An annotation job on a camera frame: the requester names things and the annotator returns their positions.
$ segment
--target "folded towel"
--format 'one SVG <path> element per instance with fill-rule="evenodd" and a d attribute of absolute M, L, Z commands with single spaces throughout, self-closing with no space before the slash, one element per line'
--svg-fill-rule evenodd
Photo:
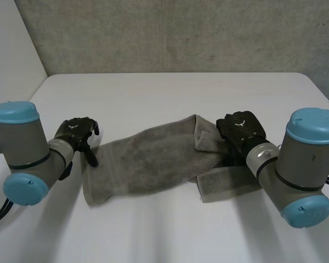
<path fill-rule="evenodd" d="M 84 165 L 89 205 L 112 195 L 142 195 L 210 171 L 228 153 L 215 125 L 198 115 L 94 148 L 99 166 Z"/>
<path fill-rule="evenodd" d="M 203 203 L 226 200 L 261 189 L 247 166 L 214 168 L 197 177 Z"/>

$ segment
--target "white table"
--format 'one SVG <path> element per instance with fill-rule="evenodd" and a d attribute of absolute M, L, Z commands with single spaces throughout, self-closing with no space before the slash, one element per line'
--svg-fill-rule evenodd
<path fill-rule="evenodd" d="M 31 101 L 48 139 L 65 119 L 97 120 L 102 136 L 93 145 L 194 113 L 215 122 L 243 110 L 252 111 L 278 145 L 293 111 L 329 109 L 318 88 L 297 73 L 56 75 Z M 329 262 L 329 218 L 294 229 L 263 191 L 203 204 L 196 185 L 185 183 L 90 208 L 78 158 L 70 177 L 40 204 L 14 206 L 0 222 L 0 262 Z M 0 207 L 8 174 L 0 156 Z M 329 197 L 329 186 L 324 193 Z"/>

